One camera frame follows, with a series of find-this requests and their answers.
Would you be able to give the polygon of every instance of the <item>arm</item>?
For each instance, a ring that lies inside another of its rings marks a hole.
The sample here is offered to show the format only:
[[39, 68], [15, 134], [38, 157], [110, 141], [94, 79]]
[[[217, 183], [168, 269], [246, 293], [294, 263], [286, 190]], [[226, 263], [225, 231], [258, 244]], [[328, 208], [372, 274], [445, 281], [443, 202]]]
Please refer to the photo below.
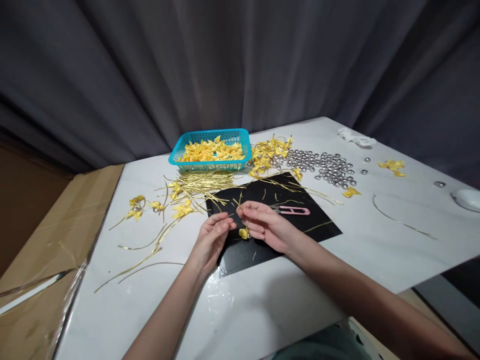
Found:
[[237, 209], [254, 238], [286, 254], [347, 314], [401, 359], [474, 359], [437, 324], [296, 229], [270, 207]]
[[237, 226], [227, 215], [226, 212], [221, 212], [203, 223], [185, 266], [123, 360], [172, 358], [194, 299], [217, 262], [228, 230]]

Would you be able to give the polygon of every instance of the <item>left hand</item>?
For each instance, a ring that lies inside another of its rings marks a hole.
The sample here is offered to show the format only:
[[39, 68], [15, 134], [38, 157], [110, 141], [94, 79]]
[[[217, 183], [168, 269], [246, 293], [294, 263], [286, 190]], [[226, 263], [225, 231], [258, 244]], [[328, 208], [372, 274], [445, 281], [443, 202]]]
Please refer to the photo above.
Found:
[[224, 248], [228, 231], [237, 228], [234, 220], [227, 216], [228, 213], [220, 212], [210, 216], [202, 224], [185, 266], [193, 267], [202, 276], [207, 276], [214, 269]]

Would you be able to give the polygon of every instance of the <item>forearm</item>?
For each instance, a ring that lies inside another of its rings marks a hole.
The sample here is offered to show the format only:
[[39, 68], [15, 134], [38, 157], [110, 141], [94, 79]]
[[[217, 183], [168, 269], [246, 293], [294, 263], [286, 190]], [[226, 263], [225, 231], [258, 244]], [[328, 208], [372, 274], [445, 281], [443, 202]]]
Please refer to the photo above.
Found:
[[348, 315], [401, 359], [468, 357], [457, 339], [407, 302], [324, 249], [305, 234], [288, 255]]
[[205, 276], [189, 267], [178, 274], [123, 360], [169, 360]]

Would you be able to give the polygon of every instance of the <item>hand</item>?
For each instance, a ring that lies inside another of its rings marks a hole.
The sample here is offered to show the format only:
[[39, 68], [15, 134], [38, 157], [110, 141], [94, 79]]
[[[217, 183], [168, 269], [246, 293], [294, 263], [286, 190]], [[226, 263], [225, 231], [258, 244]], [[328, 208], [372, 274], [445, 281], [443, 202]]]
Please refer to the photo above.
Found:
[[299, 238], [300, 231], [266, 204], [245, 201], [236, 208], [236, 213], [251, 236], [264, 240], [280, 253], [289, 255], [292, 244]]
[[214, 269], [224, 248], [228, 231], [237, 227], [234, 220], [227, 216], [228, 213], [220, 212], [210, 216], [202, 224], [185, 266], [193, 267], [202, 276], [208, 275]]

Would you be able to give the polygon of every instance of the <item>white cloth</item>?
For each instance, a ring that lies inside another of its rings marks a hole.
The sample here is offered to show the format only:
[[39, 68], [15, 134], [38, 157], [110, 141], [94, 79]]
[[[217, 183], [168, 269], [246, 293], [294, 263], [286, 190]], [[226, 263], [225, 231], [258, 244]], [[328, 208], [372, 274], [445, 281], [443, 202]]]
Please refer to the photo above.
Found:
[[350, 130], [348, 127], [342, 127], [338, 129], [338, 135], [344, 138], [347, 143], [354, 142], [355, 144], [362, 147], [371, 146], [377, 143], [377, 140], [375, 140], [374, 138], [363, 136], [358, 133], [354, 135], [352, 133], [352, 130]]

